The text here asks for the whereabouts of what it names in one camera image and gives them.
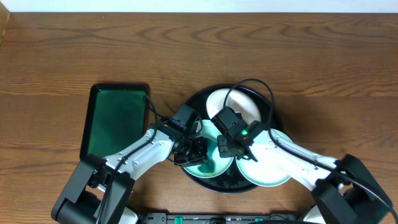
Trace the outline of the green scrubbing sponge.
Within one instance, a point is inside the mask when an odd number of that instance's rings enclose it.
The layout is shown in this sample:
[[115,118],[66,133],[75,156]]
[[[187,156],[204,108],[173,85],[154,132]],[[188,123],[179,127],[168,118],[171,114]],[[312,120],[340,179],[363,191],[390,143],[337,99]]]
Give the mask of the green scrubbing sponge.
[[218,152],[217,143],[214,141],[208,141],[208,162],[200,164],[193,169],[193,173],[200,177],[211,177],[214,176],[216,170],[216,153]]

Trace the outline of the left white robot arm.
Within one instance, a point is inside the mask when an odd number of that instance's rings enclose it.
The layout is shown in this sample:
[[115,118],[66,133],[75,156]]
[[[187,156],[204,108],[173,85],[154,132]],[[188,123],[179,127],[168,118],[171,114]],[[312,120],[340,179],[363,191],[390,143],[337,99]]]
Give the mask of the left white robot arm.
[[180,167],[205,162],[202,129],[200,114],[182,104],[173,117],[156,121],[122,151],[104,158],[88,154],[55,202],[52,219],[58,223],[134,223],[136,216],[126,207],[136,180],[170,155]]

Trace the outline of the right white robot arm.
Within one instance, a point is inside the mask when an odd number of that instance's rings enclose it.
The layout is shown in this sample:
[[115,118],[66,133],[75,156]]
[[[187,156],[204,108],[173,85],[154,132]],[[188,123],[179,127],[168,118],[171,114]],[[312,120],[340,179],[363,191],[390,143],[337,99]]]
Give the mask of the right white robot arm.
[[274,165],[309,189],[315,206],[303,216],[304,223],[379,223],[388,213],[397,216],[390,198],[357,157],[314,153],[260,121],[245,122],[227,106],[211,122],[221,133],[221,156],[247,156]]

